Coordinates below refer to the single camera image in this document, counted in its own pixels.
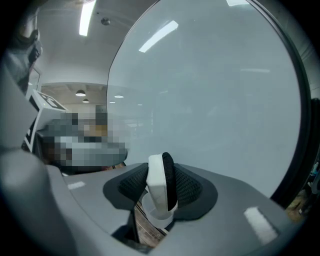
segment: black mesh pad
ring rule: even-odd
[[[103,186],[103,194],[115,208],[131,211],[147,186],[147,176],[148,164],[142,163],[107,181]]]
[[[172,210],[177,203],[176,175],[174,170],[174,160],[167,152],[162,154],[164,175],[166,181],[166,196],[168,202],[168,211]]]
[[[218,191],[207,179],[174,164],[178,209],[174,212],[176,221],[197,220],[209,212],[217,202]]]
[[[120,182],[118,187],[119,192],[132,201],[137,202],[147,185],[147,176],[148,167],[136,171]]]
[[[179,168],[175,169],[175,177],[178,208],[196,201],[202,192],[202,185]]]

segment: pixelated area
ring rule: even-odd
[[[125,143],[108,132],[107,113],[62,113],[38,132],[42,154],[61,171],[95,172],[127,158]]]
[[[108,114],[107,133],[112,142],[125,143],[126,148],[130,147],[131,127],[127,124],[128,119],[125,116]]]

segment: wall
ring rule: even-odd
[[[82,6],[75,1],[50,0],[38,14],[43,55],[37,61],[42,84],[106,85],[110,65],[136,20],[154,0],[97,1],[87,37],[79,35]],[[111,24],[104,26],[101,19]]]

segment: white ceiling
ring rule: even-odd
[[[88,35],[79,35],[80,0],[49,0],[38,14],[42,83],[107,84],[114,56],[138,18],[156,0],[97,0]],[[101,19],[111,23],[102,25]]]
[[[84,90],[85,96],[76,96],[78,90]],[[107,87],[99,84],[64,83],[43,85],[41,92],[52,96],[61,104],[81,104],[84,99],[97,105],[105,105]]]

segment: fluorescent light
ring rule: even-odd
[[[229,6],[248,5],[246,0],[226,0]]]
[[[156,32],[148,41],[146,41],[144,45],[142,45],[142,47],[139,49],[139,51],[142,53],[145,53],[159,40],[164,38],[166,35],[168,35],[172,31],[176,30],[178,26],[179,24],[176,23],[174,20],[171,21],[170,23],[165,25],[163,28],[161,28],[158,32]]]
[[[88,28],[90,24],[90,19],[92,16],[92,12],[95,8],[97,0],[92,0],[89,2],[86,2],[82,6],[82,12],[81,12],[81,19],[80,19],[80,29],[79,34],[81,36],[87,36],[88,35]]]

